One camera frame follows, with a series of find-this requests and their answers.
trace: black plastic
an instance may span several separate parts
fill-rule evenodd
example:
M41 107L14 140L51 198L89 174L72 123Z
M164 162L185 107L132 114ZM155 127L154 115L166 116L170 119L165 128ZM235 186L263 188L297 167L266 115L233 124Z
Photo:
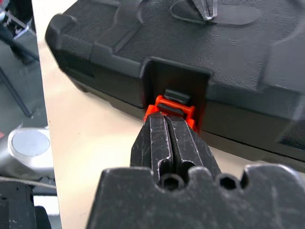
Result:
M259 11L229 25L174 18L177 2L79 0L53 17L46 41L75 84L118 109L139 117L175 90L195 119L206 104L202 130L305 161L304 3L221 0Z
M29 186L0 182L0 228L37 228L33 195Z
M210 21L203 20L200 12L192 5L193 0L180 1L174 4L170 12L173 17L199 24L217 23L227 25L247 25L260 17L260 11L255 7L242 5L220 5L217 7L217 17Z
M165 112L167 114L175 115L178 117L184 117L184 112L181 109L172 108L166 104L158 104L157 107L160 109L161 112Z
M172 100L183 105L189 105L189 102L191 100L191 97L189 95L169 89L165 90L163 96L165 99Z

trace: gray floor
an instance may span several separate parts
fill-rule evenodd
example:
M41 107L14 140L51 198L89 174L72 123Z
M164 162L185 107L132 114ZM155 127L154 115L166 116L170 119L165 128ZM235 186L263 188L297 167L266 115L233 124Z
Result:
M29 32L20 37L17 42L32 52L38 53L36 38ZM32 117L27 118L5 84L0 82L0 132L7 135L20 125L46 127L48 122L39 62L33 61L27 66L23 65L13 55L9 46L0 41L0 66L32 113ZM61 229L59 211L58 214L50 215L49 219L53 229Z

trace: metal cylinder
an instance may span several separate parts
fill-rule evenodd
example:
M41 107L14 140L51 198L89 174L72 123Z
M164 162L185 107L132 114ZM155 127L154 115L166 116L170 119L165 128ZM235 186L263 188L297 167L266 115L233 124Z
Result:
M30 180L54 178L49 130L19 128L1 138L0 174Z

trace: metal rod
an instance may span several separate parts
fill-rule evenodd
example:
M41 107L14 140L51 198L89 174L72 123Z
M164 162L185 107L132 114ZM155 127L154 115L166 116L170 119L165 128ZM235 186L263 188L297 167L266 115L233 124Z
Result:
M11 95L14 97L16 103L19 105L19 107L23 111L24 115L27 116L28 118L30 118L31 113L27 109L26 105L24 104L23 100L21 99L21 97L19 96L19 94L17 93L17 91L15 90L13 85L10 83L10 80L8 79L8 77L6 76L6 74L4 73L4 71L1 67L0 67L0 79L3 80L4 84L10 91Z
M10 12L5 11L2 7L0 7L0 10L2 10L9 18L13 19L13 21L18 23L23 28L25 28L25 29L28 28L28 31L32 35L36 36L36 33L31 28L29 28L29 26L27 24L24 24L22 21L20 21L18 18L16 18L14 15L12 15Z
M23 180L23 179L0 176L0 182L18 182L18 183L22 183L25 185L40 186L40 187L45 187L45 188L50 188L50 189L56 190L55 185L44 184L44 183L41 183L38 181L33 181L33 180Z

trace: silver object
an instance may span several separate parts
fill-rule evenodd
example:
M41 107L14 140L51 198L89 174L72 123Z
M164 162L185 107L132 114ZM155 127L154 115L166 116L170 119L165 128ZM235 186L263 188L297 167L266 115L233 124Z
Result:
M49 130L19 128L1 138L0 174L29 180L54 178Z
M217 16L218 0L191 0L205 21Z
M5 15L7 15L9 19L15 21L17 24L19 24L21 27L24 28L22 30L21 34L20 35L18 34L18 36L14 37L14 39L19 38L20 36L25 34L27 31L29 31L32 35L36 36L36 32L34 32L27 24L24 24L22 21L20 21L18 18L16 18L14 15L12 15L10 12L7 12L3 8L0 7L0 21L2 21L4 19Z

